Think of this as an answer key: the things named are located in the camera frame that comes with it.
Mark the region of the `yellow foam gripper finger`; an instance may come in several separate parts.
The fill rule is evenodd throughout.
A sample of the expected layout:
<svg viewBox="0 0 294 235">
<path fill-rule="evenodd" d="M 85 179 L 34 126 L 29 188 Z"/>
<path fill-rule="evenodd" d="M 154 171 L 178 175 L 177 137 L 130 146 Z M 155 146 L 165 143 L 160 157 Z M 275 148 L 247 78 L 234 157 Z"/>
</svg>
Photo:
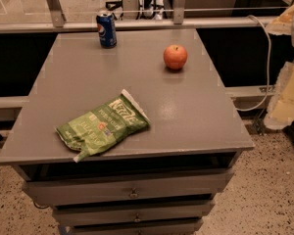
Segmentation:
<svg viewBox="0 0 294 235">
<path fill-rule="evenodd" d="M 264 125 L 268 129 L 280 130 L 294 121 L 294 64 L 286 62 L 281 69 L 275 92 L 269 100 Z"/>
<path fill-rule="evenodd" d="M 294 4 L 273 19 L 266 30 L 273 35 L 294 35 Z"/>
</svg>

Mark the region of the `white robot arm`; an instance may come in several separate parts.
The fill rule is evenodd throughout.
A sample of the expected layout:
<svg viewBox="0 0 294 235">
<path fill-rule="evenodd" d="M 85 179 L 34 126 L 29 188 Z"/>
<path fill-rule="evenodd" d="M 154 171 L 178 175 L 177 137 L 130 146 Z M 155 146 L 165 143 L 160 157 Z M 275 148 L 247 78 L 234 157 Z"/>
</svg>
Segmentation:
<svg viewBox="0 0 294 235">
<path fill-rule="evenodd" d="M 266 26 L 273 35 L 290 35 L 294 47 L 294 5 Z M 294 121 L 294 61 L 286 62 L 280 70 L 275 84 L 274 94 L 269 100 L 264 118 L 266 128 L 283 129 Z"/>
</svg>

